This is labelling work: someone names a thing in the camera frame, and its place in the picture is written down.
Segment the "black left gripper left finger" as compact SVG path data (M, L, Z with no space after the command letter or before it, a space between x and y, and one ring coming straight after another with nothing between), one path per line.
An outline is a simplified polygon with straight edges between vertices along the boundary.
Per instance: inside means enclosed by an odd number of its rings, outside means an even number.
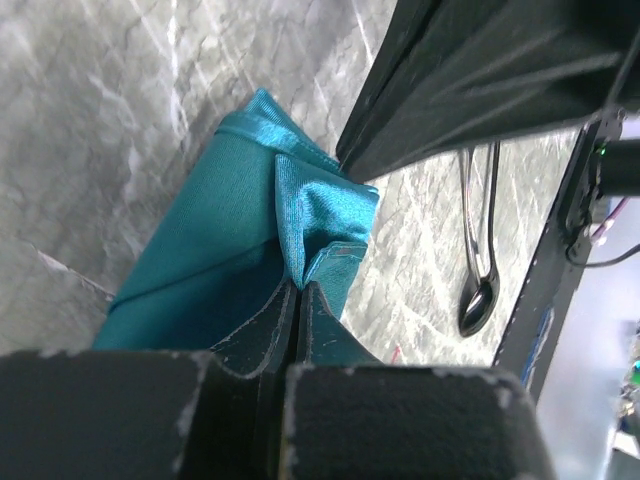
M284 282L212 350L1 359L5 479L273 479L297 311Z

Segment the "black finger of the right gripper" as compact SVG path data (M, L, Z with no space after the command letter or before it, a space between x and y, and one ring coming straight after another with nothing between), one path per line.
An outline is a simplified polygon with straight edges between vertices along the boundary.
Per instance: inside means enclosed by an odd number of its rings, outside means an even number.
M635 1L400 1L336 152L368 181L638 104Z

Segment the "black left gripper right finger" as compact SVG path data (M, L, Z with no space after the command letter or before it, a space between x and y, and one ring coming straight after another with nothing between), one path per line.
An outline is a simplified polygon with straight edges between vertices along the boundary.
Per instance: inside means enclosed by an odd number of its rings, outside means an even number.
M366 364L363 355L309 285L286 377L286 478L555 477L533 402L514 375Z

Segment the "black spoon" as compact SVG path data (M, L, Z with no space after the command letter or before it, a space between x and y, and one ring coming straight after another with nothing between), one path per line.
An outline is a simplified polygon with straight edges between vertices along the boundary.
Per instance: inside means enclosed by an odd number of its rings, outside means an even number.
M461 200L464 245L467 258L467 279L462 288L458 307L458 331L463 338L477 334L490 319L500 292L500 275L494 248L494 217L501 143L492 143L488 148L487 170L483 190L482 218L486 223L486 245L489 267L481 274L481 253L472 223L471 167L474 148L459 152Z

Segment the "teal satin napkin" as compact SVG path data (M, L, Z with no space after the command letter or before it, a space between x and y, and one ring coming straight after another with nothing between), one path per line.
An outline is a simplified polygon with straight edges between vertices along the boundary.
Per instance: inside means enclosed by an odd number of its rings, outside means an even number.
M314 295L310 362L371 362L340 318L378 201L258 90L220 122L94 348L221 350L286 287Z

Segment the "silver fork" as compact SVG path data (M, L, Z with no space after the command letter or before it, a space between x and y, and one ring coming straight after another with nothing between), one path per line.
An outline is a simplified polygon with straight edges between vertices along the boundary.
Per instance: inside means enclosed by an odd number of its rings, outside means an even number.
M476 241L475 228L471 215L471 167L475 148L470 147L460 151L460 175L461 175L461 195L462 211L464 221L464 239L469 275L478 283L480 272L478 266L479 249Z

